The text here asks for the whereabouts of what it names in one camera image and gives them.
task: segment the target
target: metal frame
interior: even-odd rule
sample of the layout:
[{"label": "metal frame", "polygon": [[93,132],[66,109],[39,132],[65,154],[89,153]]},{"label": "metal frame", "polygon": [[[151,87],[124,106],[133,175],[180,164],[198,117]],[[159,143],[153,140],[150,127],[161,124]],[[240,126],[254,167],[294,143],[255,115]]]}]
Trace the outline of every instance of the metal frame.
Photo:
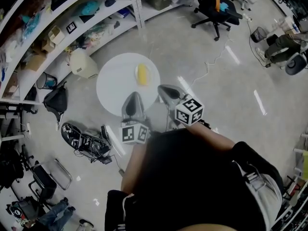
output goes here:
[{"label": "metal frame", "polygon": [[58,159],[52,159],[52,160],[49,160],[49,161],[46,161],[46,162],[43,162],[43,163],[40,163],[40,164],[36,164],[36,165],[34,165],[33,166],[33,169],[35,169],[36,167],[38,167],[38,166],[41,166],[41,165],[43,165],[43,164],[45,164],[45,163],[48,163],[48,162],[50,162],[50,161],[54,161],[54,162],[56,162],[56,164],[57,164],[57,166],[58,166],[58,168],[60,169],[60,170],[62,170],[62,172],[64,172],[66,175],[67,175],[67,178],[69,179],[69,183],[68,183],[68,185],[67,186],[62,186],[58,181],[57,181],[57,179],[52,175],[52,173],[50,173],[49,174],[49,176],[54,180],[54,182],[56,182],[56,184],[62,189],[62,190],[67,190],[68,189],[68,187],[71,185],[71,183],[72,183],[72,181],[73,181],[73,177],[72,177],[72,175],[66,170],[66,168],[59,162],[59,160]]}]

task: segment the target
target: person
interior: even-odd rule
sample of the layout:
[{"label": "person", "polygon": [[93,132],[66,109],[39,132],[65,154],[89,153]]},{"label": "person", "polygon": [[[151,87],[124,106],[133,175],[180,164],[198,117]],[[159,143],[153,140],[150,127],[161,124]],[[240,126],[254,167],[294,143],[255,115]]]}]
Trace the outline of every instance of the person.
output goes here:
[{"label": "person", "polygon": [[[41,216],[38,220],[34,220],[26,225],[25,231],[61,231],[64,225],[72,217],[73,212],[76,210],[73,206],[67,208],[68,199],[64,198],[55,206],[53,206],[49,212]],[[64,211],[63,216],[57,219],[60,212]]]},{"label": "person", "polygon": [[[277,52],[288,48],[286,51],[276,54]],[[284,34],[275,40],[275,43],[269,46],[266,51],[256,48],[257,54],[260,58],[270,63],[280,63],[287,61],[296,52],[302,53],[308,48],[308,32],[298,34]]]},{"label": "person", "polygon": [[[266,184],[254,191],[250,172]],[[197,122],[134,145],[121,191],[108,193],[105,231],[270,230],[282,191],[277,169],[245,142]]]}]

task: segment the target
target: concrete floor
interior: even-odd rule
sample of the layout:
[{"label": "concrete floor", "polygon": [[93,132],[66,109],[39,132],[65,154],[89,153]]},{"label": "concrete floor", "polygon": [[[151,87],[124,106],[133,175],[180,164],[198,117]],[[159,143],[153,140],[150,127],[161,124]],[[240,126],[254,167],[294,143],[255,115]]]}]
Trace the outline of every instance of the concrete floor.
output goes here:
[{"label": "concrete floor", "polygon": [[[283,17],[271,0],[259,0],[248,14],[253,18],[250,23],[252,30],[257,26],[270,30],[274,19]],[[233,42],[228,40],[221,58],[215,65],[209,66],[209,73],[195,81],[191,90],[205,105],[203,119],[215,131],[234,141],[247,142],[275,165],[285,178],[295,165],[292,149],[300,133],[306,129],[307,70],[288,76],[277,66],[265,69],[250,50],[246,21],[233,26],[229,36],[225,27],[220,26],[221,38],[215,42],[212,24],[191,28],[191,23],[202,19],[200,13],[193,13],[193,8],[173,9],[146,22],[144,34],[134,28],[102,47],[92,57],[102,67],[118,54],[136,52],[154,62],[162,84],[183,87],[179,80],[190,86],[207,72],[205,62],[213,64],[228,37],[233,39]],[[68,109],[62,121],[75,121],[83,128],[95,129],[105,124],[118,136],[121,118],[110,114],[100,104],[96,95],[96,79],[87,80],[71,74],[66,81]],[[167,116],[164,104],[154,103],[146,113],[153,127],[164,131]],[[39,161],[58,158],[73,175],[74,181],[69,189],[65,192],[57,189],[55,195],[55,200],[66,196],[77,209],[73,224],[68,224],[65,230],[74,230],[74,222],[85,218],[95,225],[97,231],[103,231],[107,193],[120,188],[118,167],[115,162],[91,164],[87,158],[74,156],[73,149],[64,142],[60,132],[55,131],[55,121],[55,116],[44,106],[38,107],[37,115],[26,115],[24,123],[30,122],[32,130],[31,139],[25,139],[27,149]],[[123,146],[117,151],[112,153],[125,168],[131,148]],[[26,174],[21,183],[15,182],[13,187],[25,197],[30,195],[27,188],[30,181],[31,174]]]}]

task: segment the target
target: chair leg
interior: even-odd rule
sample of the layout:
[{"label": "chair leg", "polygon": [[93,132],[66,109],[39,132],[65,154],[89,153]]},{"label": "chair leg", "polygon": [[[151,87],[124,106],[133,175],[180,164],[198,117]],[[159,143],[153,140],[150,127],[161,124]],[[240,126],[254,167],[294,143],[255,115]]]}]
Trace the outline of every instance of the chair leg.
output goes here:
[{"label": "chair leg", "polygon": [[192,28],[196,28],[196,26],[198,26],[200,24],[203,24],[203,23],[206,23],[206,22],[210,22],[210,21],[211,21],[211,19],[209,19],[209,18],[207,18],[207,19],[205,19],[203,21],[199,21],[199,22],[197,22],[195,24],[192,24]]},{"label": "chair leg", "polygon": [[217,33],[217,37],[214,38],[215,41],[218,41],[219,38],[220,38],[220,34],[219,34],[219,29],[218,29],[218,23],[213,23],[214,24],[214,28],[215,28],[215,31]]},{"label": "chair leg", "polygon": [[230,31],[231,29],[231,26],[225,22],[221,23],[222,25],[226,26],[227,27],[227,31]]}]

